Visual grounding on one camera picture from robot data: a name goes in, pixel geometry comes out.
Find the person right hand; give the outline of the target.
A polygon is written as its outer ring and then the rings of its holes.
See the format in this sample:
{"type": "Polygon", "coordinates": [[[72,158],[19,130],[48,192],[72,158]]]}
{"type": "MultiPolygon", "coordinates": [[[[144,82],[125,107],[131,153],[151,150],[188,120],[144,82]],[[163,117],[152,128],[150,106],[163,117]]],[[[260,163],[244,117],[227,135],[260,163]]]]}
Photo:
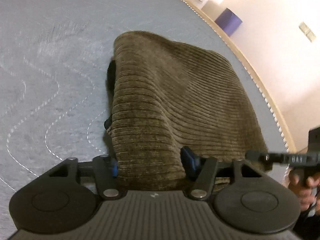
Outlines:
{"type": "Polygon", "coordinates": [[[299,199],[300,210],[306,211],[316,201],[315,215],[319,216],[319,194],[316,197],[312,192],[316,187],[319,188],[319,173],[308,177],[304,186],[298,174],[295,171],[290,172],[288,189],[299,199]]]}

